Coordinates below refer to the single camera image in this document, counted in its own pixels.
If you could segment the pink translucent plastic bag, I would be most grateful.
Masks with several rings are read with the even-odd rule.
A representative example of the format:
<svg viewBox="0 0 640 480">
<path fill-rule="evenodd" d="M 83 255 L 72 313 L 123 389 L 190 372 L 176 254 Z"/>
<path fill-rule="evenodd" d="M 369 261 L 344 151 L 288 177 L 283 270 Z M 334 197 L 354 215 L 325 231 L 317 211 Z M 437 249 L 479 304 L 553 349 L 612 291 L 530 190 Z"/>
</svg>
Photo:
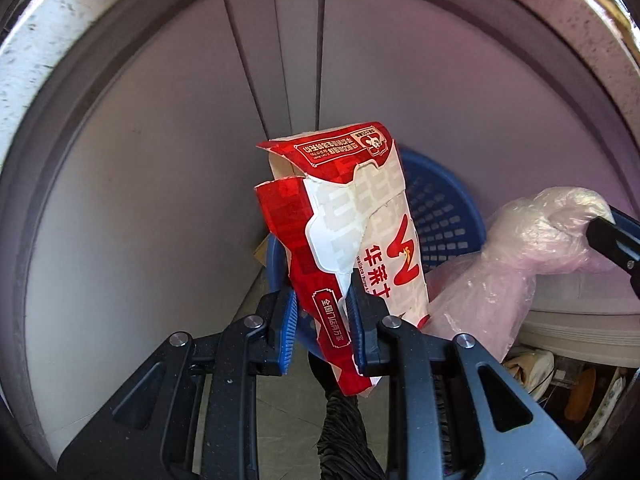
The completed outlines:
<svg viewBox="0 0 640 480">
<path fill-rule="evenodd" d="M 587 242 L 588 223 L 598 217 L 613 220 L 606 200 L 588 188 L 546 188 L 504 205 L 479 252 L 426 274 L 432 298 L 421 332 L 449 340 L 470 334 L 502 361 L 532 306 L 537 276 L 612 269 Z"/>
</svg>

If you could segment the red white paper carton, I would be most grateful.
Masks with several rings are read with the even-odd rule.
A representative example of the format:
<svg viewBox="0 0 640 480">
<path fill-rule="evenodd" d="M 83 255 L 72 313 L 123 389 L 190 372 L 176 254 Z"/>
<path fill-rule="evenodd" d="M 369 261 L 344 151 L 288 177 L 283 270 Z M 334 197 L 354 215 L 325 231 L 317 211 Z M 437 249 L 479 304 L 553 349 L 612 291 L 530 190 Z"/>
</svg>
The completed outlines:
<svg viewBox="0 0 640 480">
<path fill-rule="evenodd" d="M 379 122 L 262 142 L 272 180 L 255 192 L 270 233 L 284 246 L 300 307 L 314 318 L 322 356 L 342 391 L 376 381 L 360 374 L 348 327 L 347 292 L 357 273 L 388 312 L 416 327 L 428 291 L 397 146 Z"/>
</svg>

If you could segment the blue plastic trash basket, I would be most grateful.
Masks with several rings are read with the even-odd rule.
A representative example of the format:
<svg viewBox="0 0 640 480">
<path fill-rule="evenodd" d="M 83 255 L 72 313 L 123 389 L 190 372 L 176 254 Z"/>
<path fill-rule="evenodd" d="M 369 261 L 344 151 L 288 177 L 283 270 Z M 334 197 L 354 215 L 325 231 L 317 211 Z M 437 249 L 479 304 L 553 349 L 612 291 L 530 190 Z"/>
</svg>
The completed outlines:
<svg viewBox="0 0 640 480">
<path fill-rule="evenodd" d="M 465 186 L 452 172 L 425 155 L 402 145 L 398 153 L 425 273 L 457 256 L 478 252 L 486 242 L 486 226 Z M 269 290 L 275 292 L 288 275 L 288 263 L 285 248 L 272 234 L 265 242 L 264 266 Z M 314 320 L 302 311 L 296 337 L 309 352 L 322 359 Z"/>
</svg>

